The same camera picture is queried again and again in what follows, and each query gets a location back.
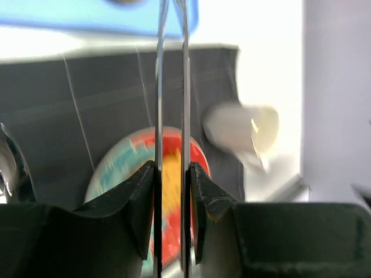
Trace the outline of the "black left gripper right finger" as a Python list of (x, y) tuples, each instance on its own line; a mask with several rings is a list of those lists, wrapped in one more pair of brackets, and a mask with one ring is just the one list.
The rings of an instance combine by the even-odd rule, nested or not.
[(351, 203), (245, 203), (190, 166), (202, 277), (369, 277), (370, 214)]

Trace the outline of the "brown bread slice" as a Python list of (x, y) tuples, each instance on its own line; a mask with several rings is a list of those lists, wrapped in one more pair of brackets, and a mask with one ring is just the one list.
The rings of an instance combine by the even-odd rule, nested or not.
[(162, 259), (171, 261), (180, 252), (181, 155), (177, 149), (165, 155), (162, 172)]

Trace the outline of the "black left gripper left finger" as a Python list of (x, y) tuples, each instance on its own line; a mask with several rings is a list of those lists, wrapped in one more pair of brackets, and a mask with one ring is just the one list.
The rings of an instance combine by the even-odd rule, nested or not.
[(147, 258), (154, 163), (74, 211), (1, 206), (2, 277), (139, 277)]

